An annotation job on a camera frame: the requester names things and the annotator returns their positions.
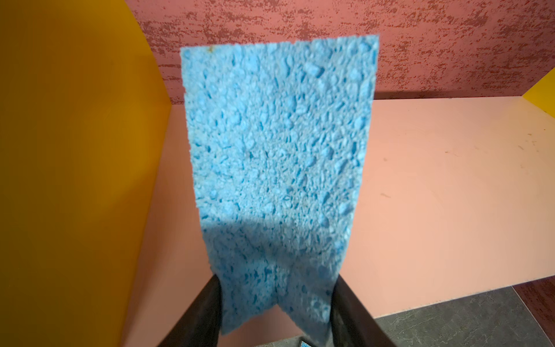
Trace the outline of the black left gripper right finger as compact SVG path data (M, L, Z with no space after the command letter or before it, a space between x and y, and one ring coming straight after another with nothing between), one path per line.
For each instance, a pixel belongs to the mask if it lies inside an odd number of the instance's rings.
M341 276L332 293L330 324L335 347L396 347Z

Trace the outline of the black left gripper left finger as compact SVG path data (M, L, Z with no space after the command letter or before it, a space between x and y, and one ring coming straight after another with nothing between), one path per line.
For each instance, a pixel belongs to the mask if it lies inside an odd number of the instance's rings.
M221 284L213 275L158 347L216 347L221 324Z

